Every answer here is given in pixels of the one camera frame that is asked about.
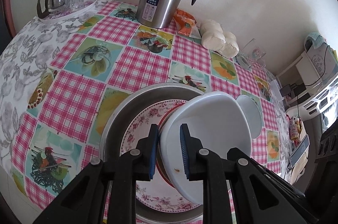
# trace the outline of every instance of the floor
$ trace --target floor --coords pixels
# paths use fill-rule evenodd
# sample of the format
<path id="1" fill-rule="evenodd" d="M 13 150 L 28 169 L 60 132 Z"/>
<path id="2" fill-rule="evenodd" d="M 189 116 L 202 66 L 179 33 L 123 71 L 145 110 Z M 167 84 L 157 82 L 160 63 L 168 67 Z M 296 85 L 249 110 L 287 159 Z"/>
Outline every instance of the floor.
<path id="1" fill-rule="evenodd" d="M 13 179 L 1 166 L 0 192 L 22 224 L 32 224 L 42 211 L 18 190 Z"/>

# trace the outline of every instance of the white bowl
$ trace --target white bowl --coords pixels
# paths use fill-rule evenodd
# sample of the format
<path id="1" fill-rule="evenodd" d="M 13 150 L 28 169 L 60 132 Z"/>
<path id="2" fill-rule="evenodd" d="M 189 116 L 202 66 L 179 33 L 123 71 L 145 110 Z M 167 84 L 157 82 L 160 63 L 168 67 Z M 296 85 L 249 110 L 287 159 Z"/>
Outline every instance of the white bowl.
<path id="1" fill-rule="evenodd" d="M 236 99 L 248 122 L 251 138 L 257 138 L 262 131 L 262 116 L 256 102 L 249 96 L 240 95 Z"/>
<path id="2" fill-rule="evenodd" d="M 163 164 L 177 191 L 194 204 L 203 203 L 203 182 L 189 181 L 184 173 L 180 145 L 180 126 L 188 124 L 190 135 L 199 138 L 204 148 L 226 159 L 237 147 L 251 156 L 251 136 L 245 115 L 236 100 L 224 92 L 210 92 L 180 106 L 161 131 Z"/>

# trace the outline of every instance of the checkered tablecloth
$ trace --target checkered tablecloth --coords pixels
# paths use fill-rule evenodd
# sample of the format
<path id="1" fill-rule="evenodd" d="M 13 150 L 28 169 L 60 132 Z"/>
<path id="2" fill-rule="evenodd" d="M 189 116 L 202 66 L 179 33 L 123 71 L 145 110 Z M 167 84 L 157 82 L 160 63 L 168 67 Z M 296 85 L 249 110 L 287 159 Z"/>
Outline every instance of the checkered tablecloth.
<path id="1" fill-rule="evenodd" d="M 43 40 L 40 44 L 22 42 L 20 36 L 25 33 L 14 38 L 12 46 L 20 43 L 31 53 L 37 44 L 44 51 L 57 44 L 43 64 L 38 59 L 44 54 L 30 60 L 29 51 L 14 63 L 20 68 L 21 62 L 36 61 L 43 70 L 34 71 L 40 77 L 29 90 L 29 102 L 20 102 L 22 114 L 16 115 L 21 116 L 21 125 L 12 143 L 11 173 L 29 199 L 45 208 L 92 156 L 98 156 L 102 128 L 118 104 L 140 88 L 164 82 L 254 99 L 263 116 L 263 129 L 252 140 L 252 158 L 279 173 L 281 157 L 268 153 L 267 143 L 273 137 L 274 146 L 279 147 L 279 134 L 287 132 L 278 131 L 266 72 L 245 70 L 234 59 L 204 49 L 198 40 L 177 35 L 174 20 L 161 30 L 144 27 L 130 9 L 135 11 L 136 6 L 110 0 L 85 17 L 67 21 L 65 32 L 58 23 L 47 27 L 31 22 L 27 38 L 35 32 L 31 39 Z M 33 69 L 23 72 L 28 76 Z M 57 169 L 49 168 L 51 162 Z"/>

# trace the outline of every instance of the brown pitcher handle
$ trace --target brown pitcher handle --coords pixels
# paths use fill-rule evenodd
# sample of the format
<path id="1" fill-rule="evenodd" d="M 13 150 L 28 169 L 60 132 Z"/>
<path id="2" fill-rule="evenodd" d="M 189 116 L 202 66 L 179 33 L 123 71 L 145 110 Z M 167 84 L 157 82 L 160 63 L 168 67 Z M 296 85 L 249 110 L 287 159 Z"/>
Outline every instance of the brown pitcher handle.
<path id="1" fill-rule="evenodd" d="M 44 19 L 50 14 L 50 12 L 48 11 L 48 0 L 45 0 L 45 11 L 44 12 L 42 12 L 41 2 L 40 2 L 40 0 L 38 0 L 37 13 L 38 13 L 38 17 L 40 19 Z"/>

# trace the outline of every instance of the orange plastic bag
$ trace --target orange plastic bag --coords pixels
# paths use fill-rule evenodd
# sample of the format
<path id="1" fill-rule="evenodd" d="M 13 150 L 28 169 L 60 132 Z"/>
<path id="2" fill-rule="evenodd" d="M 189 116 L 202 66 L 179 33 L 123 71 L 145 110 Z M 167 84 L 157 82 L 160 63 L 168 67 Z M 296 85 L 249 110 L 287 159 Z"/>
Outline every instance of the orange plastic bag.
<path id="1" fill-rule="evenodd" d="M 193 15 L 190 15 L 188 12 L 180 10 L 177 8 L 174 19 L 176 22 L 176 27 L 178 28 L 178 34 L 201 39 L 201 35 L 196 26 L 196 20 Z"/>

